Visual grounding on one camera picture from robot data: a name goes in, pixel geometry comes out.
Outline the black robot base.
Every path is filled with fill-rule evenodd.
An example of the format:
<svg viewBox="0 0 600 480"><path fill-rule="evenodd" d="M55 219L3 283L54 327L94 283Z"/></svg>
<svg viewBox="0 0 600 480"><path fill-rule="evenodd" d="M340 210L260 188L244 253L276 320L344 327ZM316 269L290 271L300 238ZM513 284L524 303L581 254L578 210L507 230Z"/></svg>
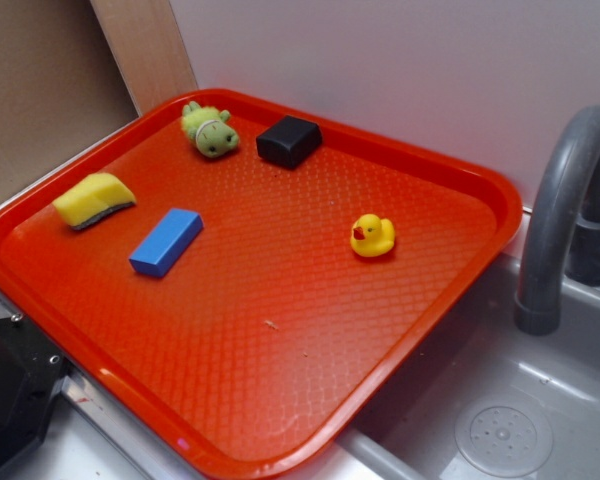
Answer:
<svg viewBox="0 0 600 480"><path fill-rule="evenodd" d="M44 443L67 370L29 317L0 318L0 475Z"/></svg>

